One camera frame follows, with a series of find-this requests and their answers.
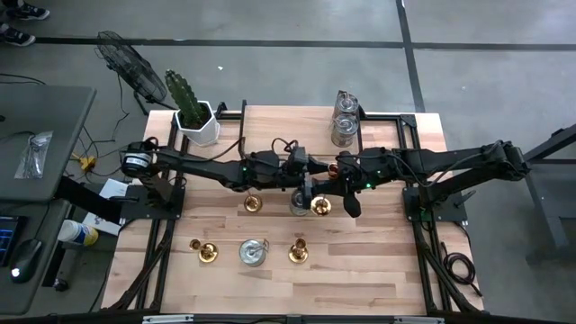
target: white paper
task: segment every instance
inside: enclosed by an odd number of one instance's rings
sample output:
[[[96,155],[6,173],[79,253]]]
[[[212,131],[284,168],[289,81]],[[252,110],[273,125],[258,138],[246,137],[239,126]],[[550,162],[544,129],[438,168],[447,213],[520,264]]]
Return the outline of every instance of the white paper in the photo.
[[[127,190],[128,190],[127,184],[121,183],[114,179],[108,179],[104,184],[104,187],[100,191],[100,196],[102,196],[103,198],[110,198],[114,196],[125,196]],[[100,217],[89,212],[84,218],[84,221],[82,223],[88,226],[92,226],[97,230],[101,230],[106,233],[118,236],[120,227],[122,226],[122,224],[124,224],[125,221],[126,221],[125,219],[120,219],[121,225],[116,225],[112,222],[103,220]]]

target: computer mouse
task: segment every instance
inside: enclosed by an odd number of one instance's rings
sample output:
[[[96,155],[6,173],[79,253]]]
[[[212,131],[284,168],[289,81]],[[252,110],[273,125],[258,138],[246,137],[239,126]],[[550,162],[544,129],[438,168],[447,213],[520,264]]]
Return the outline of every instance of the computer mouse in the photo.
[[[36,238],[26,239],[13,252],[10,260],[10,278],[15,284],[28,282],[36,272],[42,242]]]

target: gray floor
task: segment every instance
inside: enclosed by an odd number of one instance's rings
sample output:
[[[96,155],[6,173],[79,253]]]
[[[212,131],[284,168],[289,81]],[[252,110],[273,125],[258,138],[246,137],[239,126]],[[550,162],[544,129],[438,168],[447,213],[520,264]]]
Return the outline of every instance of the gray floor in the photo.
[[[570,0],[405,0],[404,4],[414,41],[576,41],[572,32],[576,5]],[[49,21],[19,26],[45,37],[93,37],[100,30],[114,30],[131,38],[401,41],[392,0],[54,0],[47,5],[52,9]],[[336,91],[346,89],[366,110],[414,112],[403,49],[136,49],[158,73],[167,68],[180,71],[199,97],[213,104],[225,101],[231,109],[238,109],[241,99],[252,104],[330,105]],[[415,56],[427,112],[441,114],[450,149],[503,139],[529,150],[576,121],[576,52],[417,50]],[[122,116],[116,76],[96,57],[94,46],[2,47],[0,67],[2,72],[37,77],[52,85],[95,87],[98,94],[86,127],[96,139],[109,138],[115,120]],[[146,118],[126,85],[123,107],[130,117],[116,143],[99,147],[101,154],[141,137]],[[117,164],[117,157],[109,156],[97,171],[112,171]],[[476,189],[466,207],[486,309],[501,315],[575,321],[573,270],[531,268],[525,262],[527,253],[548,240],[526,184],[493,182]],[[86,311],[101,283],[95,274],[101,278],[110,260],[105,255],[84,257],[85,265],[80,266],[85,270],[78,271],[70,292],[42,289],[29,315]],[[64,302],[66,308],[50,307]]]

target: wooden table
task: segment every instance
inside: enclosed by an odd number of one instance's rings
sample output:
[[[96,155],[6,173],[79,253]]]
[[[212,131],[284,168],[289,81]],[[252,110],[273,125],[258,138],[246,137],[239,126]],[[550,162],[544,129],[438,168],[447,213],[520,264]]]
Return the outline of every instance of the wooden table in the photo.
[[[331,107],[247,106],[244,135],[246,152],[270,149],[273,138],[297,139],[309,154],[332,161],[341,150],[329,138]],[[423,149],[446,150],[436,113],[417,113]],[[171,112],[153,111],[144,138],[167,143]],[[190,147],[190,153],[211,157],[238,139],[239,123],[221,121],[220,139],[208,148]],[[396,127],[386,121],[362,122],[363,145],[399,146]],[[350,151],[357,151],[357,143]],[[220,160],[239,159],[233,149]],[[290,192],[258,192],[263,209],[244,210],[245,193],[233,193],[215,181],[187,176],[183,218],[176,223],[166,288],[164,313],[250,313],[333,315],[425,314],[424,298],[411,225],[401,202],[403,182],[380,185],[357,197],[362,216],[350,218],[338,197],[324,218],[294,217],[288,208]],[[142,267],[149,237],[149,220],[136,220],[118,240],[106,285],[103,307],[116,302]],[[452,223],[439,223],[438,235],[450,252],[471,256],[466,236]],[[288,249],[297,238],[308,242],[310,256],[292,263]],[[211,264],[190,250],[191,239],[212,242],[220,255]],[[270,251],[259,267],[239,260],[246,239],[267,239]],[[430,268],[435,301],[440,305],[436,276]],[[150,302],[156,285],[152,275]],[[470,302],[482,308],[470,286],[459,286]]]

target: black fan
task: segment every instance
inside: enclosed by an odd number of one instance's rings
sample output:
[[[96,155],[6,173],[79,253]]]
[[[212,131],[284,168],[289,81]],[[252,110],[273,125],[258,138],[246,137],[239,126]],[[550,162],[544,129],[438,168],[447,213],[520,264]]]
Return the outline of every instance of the black fan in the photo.
[[[106,61],[106,66],[116,73],[134,89],[134,98],[146,115],[148,112],[140,101],[138,94],[148,103],[160,104],[175,109],[165,103],[167,90],[152,66],[128,42],[114,31],[98,32],[98,51]]]

